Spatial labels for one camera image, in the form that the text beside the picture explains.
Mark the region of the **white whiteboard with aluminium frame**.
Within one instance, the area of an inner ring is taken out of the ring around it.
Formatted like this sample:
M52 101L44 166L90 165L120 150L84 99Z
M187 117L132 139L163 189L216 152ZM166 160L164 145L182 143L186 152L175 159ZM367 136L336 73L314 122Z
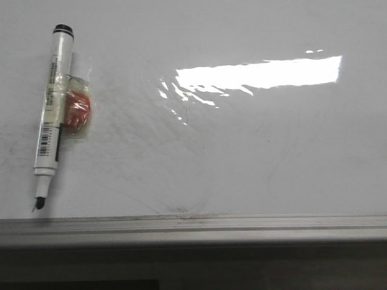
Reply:
M92 116L35 210L59 23ZM1 2L1 248L385 239L385 1Z

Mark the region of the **white black whiteboard marker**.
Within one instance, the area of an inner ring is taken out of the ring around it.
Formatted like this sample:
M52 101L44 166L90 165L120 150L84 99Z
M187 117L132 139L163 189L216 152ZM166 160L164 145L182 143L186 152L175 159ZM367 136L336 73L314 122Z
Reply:
M34 161L34 175L37 177L34 207L37 210L44 208L58 168L74 44L73 29L68 25L57 24L52 36L50 67Z

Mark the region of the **red round magnet taped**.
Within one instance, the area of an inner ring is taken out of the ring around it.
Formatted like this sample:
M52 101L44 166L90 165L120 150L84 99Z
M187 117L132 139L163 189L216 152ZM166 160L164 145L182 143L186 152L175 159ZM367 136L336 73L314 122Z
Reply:
M73 132L80 131L91 115L91 102L87 93L69 89L67 92L64 128Z

